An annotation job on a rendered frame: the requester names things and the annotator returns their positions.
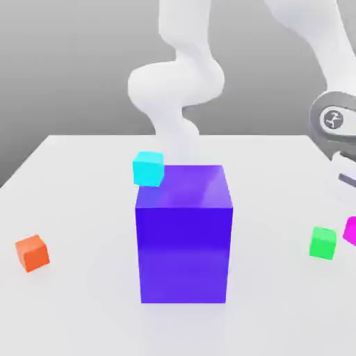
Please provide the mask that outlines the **large purple box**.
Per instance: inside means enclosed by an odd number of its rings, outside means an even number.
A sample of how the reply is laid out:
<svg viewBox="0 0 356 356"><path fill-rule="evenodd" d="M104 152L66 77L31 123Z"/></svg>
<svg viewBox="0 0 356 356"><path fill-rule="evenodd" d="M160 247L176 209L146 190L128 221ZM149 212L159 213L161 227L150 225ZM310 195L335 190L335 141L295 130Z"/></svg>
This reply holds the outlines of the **large purple box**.
<svg viewBox="0 0 356 356"><path fill-rule="evenodd" d="M136 200L143 303L224 303L233 204L220 165L167 165Z"/></svg>

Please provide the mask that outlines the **small magenta cube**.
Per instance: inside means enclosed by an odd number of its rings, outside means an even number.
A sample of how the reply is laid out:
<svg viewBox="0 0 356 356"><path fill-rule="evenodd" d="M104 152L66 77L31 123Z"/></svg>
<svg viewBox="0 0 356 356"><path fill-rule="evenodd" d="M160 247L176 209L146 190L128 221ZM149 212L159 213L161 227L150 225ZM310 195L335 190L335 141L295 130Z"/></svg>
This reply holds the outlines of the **small magenta cube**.
<svg viewBox="0 0 356 356"><path fill-rule="evenodd" d="M343 231L343 239L356 246L356 216L350 216Z"/></svg>

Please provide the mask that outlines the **small cyan cube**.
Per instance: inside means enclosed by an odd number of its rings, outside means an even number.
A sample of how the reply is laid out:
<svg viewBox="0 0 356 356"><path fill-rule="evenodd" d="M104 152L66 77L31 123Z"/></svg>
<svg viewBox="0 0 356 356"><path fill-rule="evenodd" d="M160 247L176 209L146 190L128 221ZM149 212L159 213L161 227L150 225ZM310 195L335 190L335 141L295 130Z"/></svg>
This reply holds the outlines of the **small cyan cube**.
<svg viewBox="0 0 356 356"><path fill-rule="evenodd" d="M164 157L161 152L141 151L132 163L133 182L138 186L160 186L164 177Z"/></svg>

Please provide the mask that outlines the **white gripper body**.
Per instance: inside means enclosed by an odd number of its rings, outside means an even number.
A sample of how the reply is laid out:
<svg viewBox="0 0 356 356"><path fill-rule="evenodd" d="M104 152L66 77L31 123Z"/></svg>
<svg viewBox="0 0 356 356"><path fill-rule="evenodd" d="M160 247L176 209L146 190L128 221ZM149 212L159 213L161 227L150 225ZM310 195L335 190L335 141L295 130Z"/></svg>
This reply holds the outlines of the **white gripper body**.
<svg viewBox="0 0 356 356"><path fill-rule="evenodd" d="M332 194L356 206L356 155L335 152L327 166L327 182Z"/></svg>

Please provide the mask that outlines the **small orange cube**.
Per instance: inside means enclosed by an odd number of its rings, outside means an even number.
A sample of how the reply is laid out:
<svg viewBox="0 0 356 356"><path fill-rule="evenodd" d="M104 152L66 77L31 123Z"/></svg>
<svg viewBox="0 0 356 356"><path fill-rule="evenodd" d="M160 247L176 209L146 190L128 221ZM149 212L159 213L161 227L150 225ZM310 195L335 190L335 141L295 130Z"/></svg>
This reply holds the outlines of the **small orange cube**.
<svg viewBox="0 0 356 356"><path fill-rule="evenodd" d="M15 242L15 248L19 262L27 273L50 263L47 245L39 235Z"/></svg>

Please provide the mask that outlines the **small green cube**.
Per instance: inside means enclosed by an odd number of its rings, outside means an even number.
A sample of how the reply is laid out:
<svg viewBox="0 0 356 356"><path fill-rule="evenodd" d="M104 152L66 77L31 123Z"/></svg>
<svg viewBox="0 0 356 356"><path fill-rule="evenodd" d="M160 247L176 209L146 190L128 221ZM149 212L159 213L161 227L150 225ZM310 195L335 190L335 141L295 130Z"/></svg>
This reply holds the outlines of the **small green cube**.
<svg viewBox="0 0 356 356"><path fill-rule="evenodd" d="M337 233L333 229L314 227L309 246L309 255L332 260L337 244Z"/></svg>

